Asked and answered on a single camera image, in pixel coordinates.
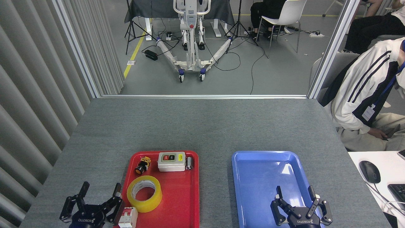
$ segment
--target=hand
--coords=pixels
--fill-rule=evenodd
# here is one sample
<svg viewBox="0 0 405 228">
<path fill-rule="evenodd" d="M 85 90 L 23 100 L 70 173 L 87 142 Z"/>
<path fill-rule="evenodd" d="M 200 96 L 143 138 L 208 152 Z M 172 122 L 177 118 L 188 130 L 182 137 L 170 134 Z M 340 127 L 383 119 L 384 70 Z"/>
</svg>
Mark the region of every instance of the hand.
<svg viewBox="0 0 405 228">
<path fill-rule="evenodd" d="M 382 130 L 377 129 L 377 128 L 370 128 L 368 133 L 370 135 L 372 135 L 372 136 L 374 136 L 376 138 L 382 139 L 382 140 L 388 138 L 388 136 Z"/>
</svg>

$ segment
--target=black pants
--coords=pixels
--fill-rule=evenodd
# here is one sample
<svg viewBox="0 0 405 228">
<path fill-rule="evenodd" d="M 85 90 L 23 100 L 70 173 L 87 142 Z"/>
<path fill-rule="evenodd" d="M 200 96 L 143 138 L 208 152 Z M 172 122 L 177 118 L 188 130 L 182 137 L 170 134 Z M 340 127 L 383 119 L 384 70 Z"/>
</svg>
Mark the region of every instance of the black pants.
<svg viewBox="0 0 405 228">
<path fill-rule="evenodd" d="M 379 35 L 405 35 L 405 26 L 390 13 L 356 19 L 350 26 L 345 49 L 362 54 Z"/>
<path fill-rule="evenodd" d="M 250 8 L 250 20 L 252 21 L 253 28 L 258 28 L 262 16 L 269 17 L 266 12 L 266 5 L 263 2 L 255 2 Z"/>
</svg>

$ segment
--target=id badge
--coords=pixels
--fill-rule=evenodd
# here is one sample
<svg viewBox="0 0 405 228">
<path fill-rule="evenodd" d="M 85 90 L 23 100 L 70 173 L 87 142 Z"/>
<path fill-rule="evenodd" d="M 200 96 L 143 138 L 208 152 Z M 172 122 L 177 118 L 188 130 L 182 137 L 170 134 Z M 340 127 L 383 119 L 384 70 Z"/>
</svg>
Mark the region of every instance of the id badge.
<svg viewBox="0 0 405 228">
<path fill-rule="evenodd" d="M 374 110 L 372 107 L 368 106 L 367 109 L 364 111 L 363 115 L 361 115 L 366 121 L 369 121 L 371 117 L 374 115 Z"/>
</svg>

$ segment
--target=roll of tape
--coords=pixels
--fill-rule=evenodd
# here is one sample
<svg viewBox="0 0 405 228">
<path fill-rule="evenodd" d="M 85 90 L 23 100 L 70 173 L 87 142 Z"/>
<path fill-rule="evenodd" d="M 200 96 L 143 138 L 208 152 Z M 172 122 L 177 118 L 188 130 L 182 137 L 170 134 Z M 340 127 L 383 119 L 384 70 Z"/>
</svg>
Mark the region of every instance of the roll of tape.
<svg viewBox="0 0 405 228">
<path fill-rule="evenodd" d="M 142 201 L 135 199 L 136 194 L 145 187 L 155 189 L 152 197 Z M 154 210 L 162 200 L 162 189 L 160 188 L 160 183 L 153 176 L 140 176 L 129 184 L 127 189 L 127 198 L 131 205 L 138 210 L 138 212 L 150 212 Z"/>
</svg>

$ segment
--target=blue tray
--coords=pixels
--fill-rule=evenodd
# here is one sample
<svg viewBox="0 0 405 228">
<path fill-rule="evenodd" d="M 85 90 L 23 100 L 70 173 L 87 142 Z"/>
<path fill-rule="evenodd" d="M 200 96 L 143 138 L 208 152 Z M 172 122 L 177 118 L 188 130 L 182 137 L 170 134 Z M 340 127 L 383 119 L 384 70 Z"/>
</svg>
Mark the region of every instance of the blue tray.
<svg viewBox="0 0 405 228">
<path fill-rule="evenodd" d="M 291 206 L 312 205 L 307 177 L 293 152 L 237 151 L 232 156 L 232 167 L 240 228 L 289 227 L 277 226 L 271 212 L 278 185 Z"/>
</svg>

